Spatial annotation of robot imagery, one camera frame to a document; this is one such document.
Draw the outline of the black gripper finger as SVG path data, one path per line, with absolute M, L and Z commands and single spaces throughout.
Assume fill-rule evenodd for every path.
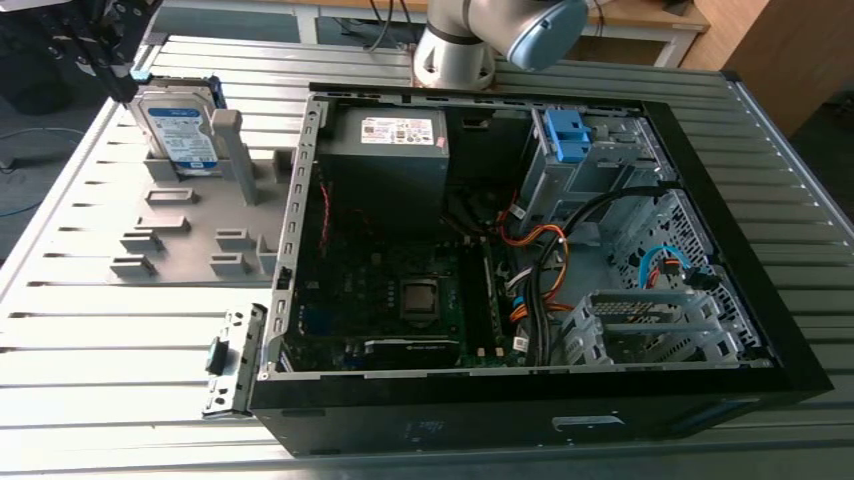
M 126 99 L 126 56 L 120 51 L 124 6 L 113 1 L 65 1 L 42 8 L 38 20 L 57 50 L 90 75 L 113 100 Z
M 133 58 L 160 9 L 160 1 L 113 1 L 110 7 L 116 34 L 109 50 L 110 73 L 114 77 L 110 97 L 114 101 L 126 103 L 137 91 L 130 75 Z

